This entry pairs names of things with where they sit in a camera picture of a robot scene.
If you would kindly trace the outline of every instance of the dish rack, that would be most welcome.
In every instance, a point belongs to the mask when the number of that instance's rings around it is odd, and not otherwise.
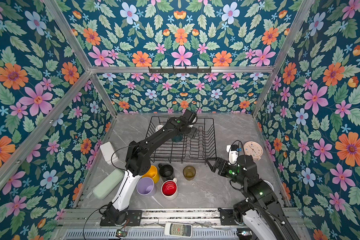
[[[149,122],[147,135],[149,137],[155,133],[155,127],[159,124],[164,125],[173,116],[153,116]],[[173,142],[172,139],[166,141],[156,151],[150,160],[164,162],[197,162],[206,164],[206,159],[216,157],[215,125],[213,118],[197,118],[193,124],[197,128],[195,138],[191,139],[183,135],[180,142]]]

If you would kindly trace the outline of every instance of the clock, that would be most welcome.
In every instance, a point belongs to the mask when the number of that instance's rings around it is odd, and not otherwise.
[[[263,148],[257,142],[249,141],[244,144],[244,153],[251,155],[253,160],[260,160],[263,155]]]

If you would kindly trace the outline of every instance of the floral wallpaper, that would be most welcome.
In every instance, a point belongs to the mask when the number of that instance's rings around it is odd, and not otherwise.
[[[360,240],[360,0],[311,8],[256,116],[315,240]]]
[[[0,192],[0,239],[48,240],[71,208],[112,117],[91,81]]]
[[[176,75],[104,73],[101,82],[118,112],[250,113],[268,78],[263,73]]]
[[[0,1],[0,167],[82,71],[43,3]]]
[[[94,66],[267,66],[301,2],[85,0],[64,14]]]

